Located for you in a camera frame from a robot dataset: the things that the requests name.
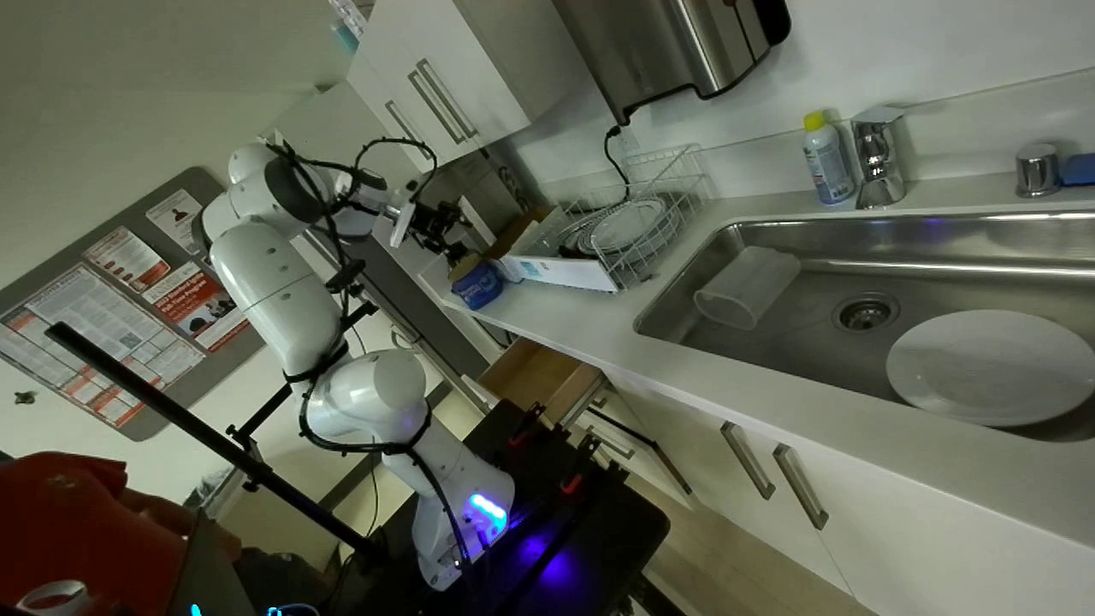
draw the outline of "poster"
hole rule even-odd
[[[165,203],[146,210],[146,220],[189,253],[204,253],[196,235],[200,214],[204,214],[204,203],[196,203],[189,190],[174,190]]]
[[[136,294],[145,294],[170,275],[170,263],[128,224],[91,246],[85,261]]]
[[[129,424],[145,411],[141,400],[53,343],[45,328],[55,320],[73,325],[160,391],[207,358],[204,348],[145,310],[121,287],[107,284],[85,263],[64,271],[35,291],[21,307],[7,310],[0,320],[0,353],[115,429]]]
[[[156,310],[177,330],[196,338],[207,353],[225,345],[246,328],[243,310],[219,287],[219,280],[196,263],[182,263],[170,276],[145,294]]]

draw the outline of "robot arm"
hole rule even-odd
[[[433,422],[410,353],[346,353],[342,310],[291,235],[358,180],[253,148],[232,157],[231,178],[204,212],[212,271],[304,398],[303,424],[316,445],[409,445],[384,448],[384,464],[420,497],[410,531],[420,573],[450,588],[506,531],[513,478]]]

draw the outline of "white cabinet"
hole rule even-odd
[[[689,478],[677,468],[677,457],[670,457],[663,448],[650,448],[650,429],[642,422],[635,402],[621,398],[618,391],[598,392],[603,402],[589,402],[572,424],[572,441],[582,439],[598,441],[603,463],[618,463],[630,474],[642,474],[655,489],[675,497],[677,502],[693,506]]]
[[[377,0],[346,81],[444,164],[532,127],[578,68],[550,0]]]
[[[1092,546],[876,464],[802,454],[831,512],[824,544],[864,607],[906,616],[1092,613]]]
[[[608,376],[694,500],[876,613],[1092,613],[1095,551],[803,439],[726,422]]]
[[[650,439],[677,463],[693,497],[819,577],[849,588],[773,450],[780,441],[660,398],[643,378],[607,372]]]

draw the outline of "sink basin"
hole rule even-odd
[[[754,328],[694,310],[693,294],[742,246],[802,257],[797,280]],[[891,345],[972,307],[1050,318],[1095,345],[1095,212],[749,220],[715,228],[637,318],[642,334],[898,400]],[[1095,398],[1022,439],[1095,439]]]

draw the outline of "drawer handle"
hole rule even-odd
[[[417,62],[417,70],[433,81],[433,90],[443,94],[443,103],[453,110],[454,122],[465,129],[465,138],[477,138],[477,122],[459,110],[454,94],[450,94],[443,75],[429,59]]]
[[[778,464],[786,474],[802,508],[813,516],[813,524],[821,531],[830,524],[830,508],[821,506],[819,494],[813,489],[808,474],[802,471],[793,448],[778,445]]]
[[[384,110],[387,110],[387,117],[409,132],[409,141],[417,141],[417,138],[410,132],[410,127],[404,122],[404,117],[397,111],[397,103],[394,103],[394,99],[384,103]]]
[[[630,424],[622,424],[622,422],[618,422],[618,418],[608,418],[608,415],[603,415],[603,411],[595,411],[595,406],[587,406],[587,411],[589,411],[591,418],[612,424],[618,432],[643,441],[643,445],[657,454],[657,463],[675,474],[675,481],[693,497],[693,481],[689,481],[684,471],[675,464],[675,457],[660,448],[660,441],[648,439],[643,432],[637,432],[637,429],[630,429]]]
[[[737,424],[726,422],[718,432],[724,432],[724,441],[729,445],[729,450],[742,463],[742,468],[746,468],[749,481],[757,486],[757,494],[760,494],[762,500],[772,500],[772,497],[778,494],[778,481],[773,481],[773,478],[762,471],[762,464],[757,463],[757,454],[754,454],[742,429],[737,429]]]
[[[622,463],[637,454],[635,448],[621,448],[618,441],[595,434],[591,429],[589,429],[589,434],[595,439],[598,448],[608,448],[608,450],[621,454]]]
[[[409,79],[417,90],[417,94],[433,107],[433,111],[437,117],[437,122],[450,129],[450,138],[454,143],[477,138],[477,127],[453,103],[450,90],[443,86],[443,79],[437,79],[437,70],[434,70],[434,64],[429,59],[420,59],[417,68]]]

